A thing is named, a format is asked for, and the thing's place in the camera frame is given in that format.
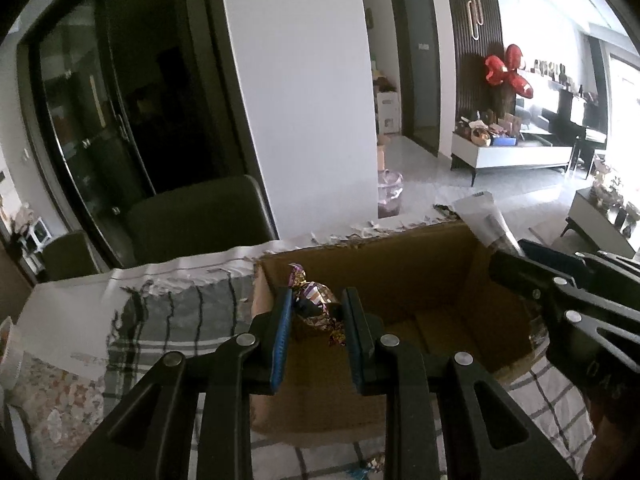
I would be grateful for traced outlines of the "person's right hand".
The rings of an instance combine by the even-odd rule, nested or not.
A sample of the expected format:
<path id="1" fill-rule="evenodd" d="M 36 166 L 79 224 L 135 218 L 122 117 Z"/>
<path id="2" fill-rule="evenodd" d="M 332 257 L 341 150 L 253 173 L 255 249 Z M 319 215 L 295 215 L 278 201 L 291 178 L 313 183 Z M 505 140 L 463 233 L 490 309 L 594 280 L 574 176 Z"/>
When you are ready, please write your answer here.
<path id="1" fill-rule="evenodd" d="M 638 479 L 639 435 L 625 434 L 605 416 L 603 408 L 587 402 L 594 440 L 582 465 L 584 479 Z"/>

